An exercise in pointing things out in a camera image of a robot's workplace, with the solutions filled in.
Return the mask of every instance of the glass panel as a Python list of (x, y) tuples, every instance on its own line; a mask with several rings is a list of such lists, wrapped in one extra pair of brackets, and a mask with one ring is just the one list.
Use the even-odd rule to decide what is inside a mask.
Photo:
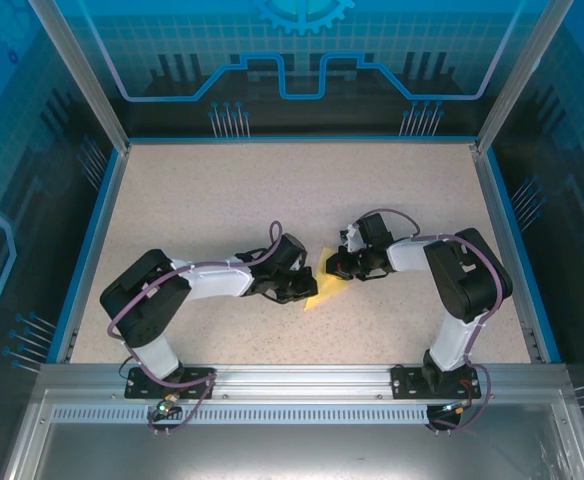
[(0, 471), (111, 152), (27, 2), (0, 1)]
[(546, 0), (59, 2), (133, 137), (476, 135)]
[(494, 152), (561, 357), (583, 386), (584, 2), (574, 2)]

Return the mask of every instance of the yellow object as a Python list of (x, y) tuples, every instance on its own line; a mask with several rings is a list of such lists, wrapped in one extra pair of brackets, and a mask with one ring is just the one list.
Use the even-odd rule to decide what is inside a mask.
[(321, 251), (319, 265), (316, 267), (316, 284), (319, 293), (307, 299), (307, 301), (305, 302), (305, 310), (309, 310), (310, 308), (314, 307), (315, 305), (317, 305), (319, 302), (322, 302), (326, 298), (329, 298), (332, 295), (339, 293), (341, 290), (343, 290), (350, 284), (350, 282), (346, 280), (341, 280), (340, 278), (337, 278), (334, 275), (328, 275), (327, 273), (325, 273), (325, 262), (335, 253), (336, 253), (335, 250), (331, 250), (329, 248), (324, 248)]

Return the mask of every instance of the speckled tabletop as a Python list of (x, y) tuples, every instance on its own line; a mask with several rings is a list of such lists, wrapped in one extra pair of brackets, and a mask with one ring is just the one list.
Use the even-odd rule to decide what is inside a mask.
[[(127, 354), (105, 329), (100, 293), (152, 248), (171, 258), (219, 260), (269, 244), (274, 219), (316, 267), (339, 230), (377, 207), (405, 211), (424, 234), (494, 233), (467, 145), (401, 143), (135, 145), (128, 161), (72, 356), (118, 363)], [(386, 216), (399, 238), (412, 233)], [(260, 296), (188, 303), (166, 330), (184, 363), (417, 363), (444, 308), (429, 272), (352, 282), (304, 311)], [(473, 359), (529, 362), (512, 299), (488, 322)]]

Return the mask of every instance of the black mounting bracket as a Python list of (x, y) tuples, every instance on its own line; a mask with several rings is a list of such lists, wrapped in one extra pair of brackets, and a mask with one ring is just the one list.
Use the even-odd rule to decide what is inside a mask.
[[(198, 378), (207, 377), (215, 373), (216, 370), (213, 368), (182, 368), (180, 378), (169, 378), (172, 383), (185, 383), (191, 382)], [(200, 383), (193, 387), (188, 388), (179, 392), (179, 397), (182, 400), (198, 400), (205, 392), (207, 385)], [(148, 376), (143, 373), (140, 367), (131, 368), (128, 372), (128, 381), (125, 387), (124, 397), (128, 399), (143, 399), (143, 400), (161, 400), (165, 398), (166, 395), (174, 393), (176, 389), (170, 387), (163, 387), (158, 383), (150, 380)], [(212, 391), (210, 390), (206, 399), (212, 398)]]
[(468, 398), (467, 389), (461, 384), (467, 380), (472, 386), (472, 399), (481, 398), (481, 386), (474, 368), (467, 365), (457, 368), (439, 385), (438, 391), (432, 391), (423, 375), (422, 367), (404, 367), (397, 365), (390, 369), (392, 398), (394, 400), (464, 400)]

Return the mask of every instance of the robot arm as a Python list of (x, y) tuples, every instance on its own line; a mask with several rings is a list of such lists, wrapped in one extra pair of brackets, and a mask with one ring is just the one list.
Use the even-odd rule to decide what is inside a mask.
[[(512, 281), (480, 233), (468, 228), (456, 236), (487, 257), (498, 273), (503, 298), (509, 297)], [(496, 285), (489, 270), (474, 253), (455, 241), (436, 237), (394, 241), (378, 213), (348, 225), (341, 239), (338, 252), (327, 260), (326, 272), (344, 280), (367, 281), (410, 270), (432, 272), (447, 310), (439, 335), (424, 357), (424, 376), (437, 390), (443, 373), (464, 366), (464, 352), (472, 333), (496, 302)]]
[[(283, 235), (276, 251), (267, 260), (248, 265), (266, 251), (261, 248), (238, 253), (226, 260), (227, 267), (197, 266), (167, 280), (117, 324), (125, 343), (153, 375), (162, 380), (178, 381), (181, 364), (163, 332), (182, 304), (208, 297), (255, 294), (284, 304), (317, 294), (312, 270), (304, 266), (307, 252), (296, 238)], [(150, 250), (105, 289), (101, 305), (110, 318), (114, 318), (154, 280), (188, 264), (168, 258), (161, 250)]]

